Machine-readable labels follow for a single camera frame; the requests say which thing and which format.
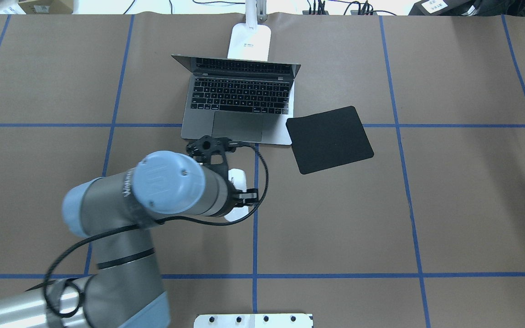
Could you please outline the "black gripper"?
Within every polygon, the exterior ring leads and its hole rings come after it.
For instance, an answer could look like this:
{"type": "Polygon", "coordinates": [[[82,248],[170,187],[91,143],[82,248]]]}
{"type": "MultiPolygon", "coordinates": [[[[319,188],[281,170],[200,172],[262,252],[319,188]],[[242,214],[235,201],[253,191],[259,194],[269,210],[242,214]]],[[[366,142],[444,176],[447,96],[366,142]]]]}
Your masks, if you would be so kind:
{"type": "Polygon", "coordinates": [[[229,203],[228,208],[225,208],[224,214],[229,214],[233,208],[249,207],[248,215],[251,214],[260,205],[260,191],[257,188],[251,188],[247,185],[246,191],[235,189],[231,184],[229,188],[229,203]]]}

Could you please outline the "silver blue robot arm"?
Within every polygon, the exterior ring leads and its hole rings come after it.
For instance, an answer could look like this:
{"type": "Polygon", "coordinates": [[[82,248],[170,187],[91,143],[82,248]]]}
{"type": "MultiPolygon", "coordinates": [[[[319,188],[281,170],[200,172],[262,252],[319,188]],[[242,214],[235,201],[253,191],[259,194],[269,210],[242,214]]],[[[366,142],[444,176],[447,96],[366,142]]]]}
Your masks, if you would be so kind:
{"type": "Polygon", "coordinates": [[[78,185],[62,216],[81,241],[52,262],[40,285],[0,299],[0,328],[166,328],[169,302],[150,229],[175,220],[228,226],[204,218],[251,207],[242,222],[266,193],[236,189],[227,168],[171,151],[78,185]]]}

